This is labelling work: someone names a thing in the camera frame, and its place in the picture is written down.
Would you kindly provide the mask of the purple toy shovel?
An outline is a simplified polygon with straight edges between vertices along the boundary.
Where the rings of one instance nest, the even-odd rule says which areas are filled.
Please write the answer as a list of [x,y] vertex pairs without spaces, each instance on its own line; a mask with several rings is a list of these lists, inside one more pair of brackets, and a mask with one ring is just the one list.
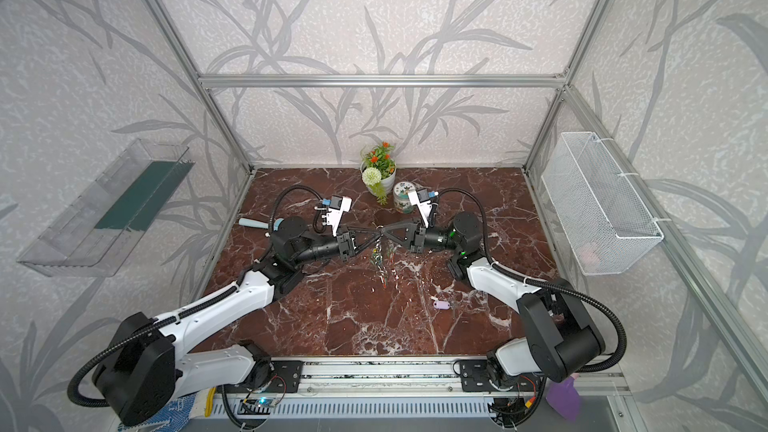
[[575,388],[578,373],[571,374],[562,382],[553,383],[546,393],[548,405],[561,417],[575,421],[581,412],[582,399]]

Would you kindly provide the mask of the light blue toy shovel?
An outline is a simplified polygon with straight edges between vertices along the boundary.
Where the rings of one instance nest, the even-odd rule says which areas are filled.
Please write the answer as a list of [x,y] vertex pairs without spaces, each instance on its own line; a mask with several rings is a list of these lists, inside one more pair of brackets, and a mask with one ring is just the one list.
[[[275,219],[272,229],[276,231],[282,221],[283,221],[283,218]],[[244,217],[239,218],[237,224],[242,227],[248,227],[248,228],[254,228],[254,229],[261,229],[261,230],[269,229],[269,222],[259,221],[259,220],[244,218]]]

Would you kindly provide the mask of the clear plastic wall shelf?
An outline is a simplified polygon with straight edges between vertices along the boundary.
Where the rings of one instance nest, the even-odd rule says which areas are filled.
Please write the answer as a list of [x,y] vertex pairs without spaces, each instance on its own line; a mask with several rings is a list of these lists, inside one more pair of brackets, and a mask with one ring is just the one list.
[[115,275],[193,166],[185,145],[134,140],[17,262],[47,277]]

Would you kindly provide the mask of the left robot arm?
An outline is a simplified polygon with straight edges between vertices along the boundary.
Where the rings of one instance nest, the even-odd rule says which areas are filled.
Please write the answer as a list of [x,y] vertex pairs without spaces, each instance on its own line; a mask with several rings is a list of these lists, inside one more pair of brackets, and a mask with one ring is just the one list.
[[95,405],[111,408],[123,425],[135,426],[178,397],[265,377],[268,357],[249,341],[219,352],[194,349],[289,294],[303,280],[305,264],[347,261],[379,236],[373,229],[346,227],[319,234],[300,217],[283,220],[264,256],[228,286],[157,317],[136,313],[123,320],[109,346],[86,368],[101,394]]

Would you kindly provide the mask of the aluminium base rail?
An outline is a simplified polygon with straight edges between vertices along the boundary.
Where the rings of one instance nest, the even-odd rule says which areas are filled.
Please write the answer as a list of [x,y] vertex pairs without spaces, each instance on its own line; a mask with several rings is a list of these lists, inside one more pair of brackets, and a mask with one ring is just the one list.
[[542,388],[534,373],[491,381],[480,356],[267,357],[230,349],[193,353],[150,372],[152,392],[176,399],[220,385],[238,392],[302,398],[529,396]]

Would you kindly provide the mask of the blue dotted work glove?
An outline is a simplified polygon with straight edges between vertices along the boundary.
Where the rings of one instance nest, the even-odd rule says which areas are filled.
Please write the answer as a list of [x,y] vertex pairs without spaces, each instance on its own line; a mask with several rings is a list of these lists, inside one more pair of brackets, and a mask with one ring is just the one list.
[[190,394],[169,402],[150,419],[135,426],[116,426],[116,431],[127,432],[176,432],[181,431],[191,419],[202,417],[205,411],[205,397]]

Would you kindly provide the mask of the green circuit board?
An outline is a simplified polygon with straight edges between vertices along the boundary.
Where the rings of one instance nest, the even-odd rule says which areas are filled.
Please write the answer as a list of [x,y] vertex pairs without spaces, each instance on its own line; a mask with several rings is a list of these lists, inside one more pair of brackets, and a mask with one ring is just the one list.
[[239,403],[238,413],[245,416],[270,415],[275,407],[273,398],[248,398]]

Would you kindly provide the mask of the round green tin can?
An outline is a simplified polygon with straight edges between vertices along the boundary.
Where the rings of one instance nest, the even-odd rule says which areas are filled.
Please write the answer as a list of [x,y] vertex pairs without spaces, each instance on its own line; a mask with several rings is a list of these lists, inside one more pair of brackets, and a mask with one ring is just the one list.
[[393,187],[393,203],[397,212],[402,214],[410,214],[414,205],[411,203],[409,193],[414,192],[416,186],[412,182],[401,181]]

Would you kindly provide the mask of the purple tagged key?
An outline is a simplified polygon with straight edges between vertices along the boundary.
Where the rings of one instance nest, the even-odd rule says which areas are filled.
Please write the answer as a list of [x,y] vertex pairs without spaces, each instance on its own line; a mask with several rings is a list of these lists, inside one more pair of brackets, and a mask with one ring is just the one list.
[[452,305],[447,300],[440,300],[436,297],[432,298],[432,306],[435,310],[450,310]]

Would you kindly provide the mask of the potted flower plant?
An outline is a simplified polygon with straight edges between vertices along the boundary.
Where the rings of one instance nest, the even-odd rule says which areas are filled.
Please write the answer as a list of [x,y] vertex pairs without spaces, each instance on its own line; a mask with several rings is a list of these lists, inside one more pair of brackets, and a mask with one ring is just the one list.
[[394,188],[397,165],[394,160],[395,146],[380,142],[370,149],[361,151],[361,178],[366,188],[384,206]]

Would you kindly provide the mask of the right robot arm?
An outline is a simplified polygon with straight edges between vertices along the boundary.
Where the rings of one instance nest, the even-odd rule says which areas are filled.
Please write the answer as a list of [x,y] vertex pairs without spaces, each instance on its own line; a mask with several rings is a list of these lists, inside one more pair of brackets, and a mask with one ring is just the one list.
[[625,337],[602,361],[605,341],[586,305],[603,312],[602,304],[581,294],[564,280],[537,282],[502,267],[485,250],[487,226],[476,215],[460,212],[447,227],[427,220],[402,221],[380,229],[381,234],[413,253],[451,250],[448,269],[456,281],[468,283],[513,309],[520,317],[524,337],[487,354],[488,381],[509,390],[519,376],[536,373],[563,382],[574,373],[598,372],[613,367],[622,357]]

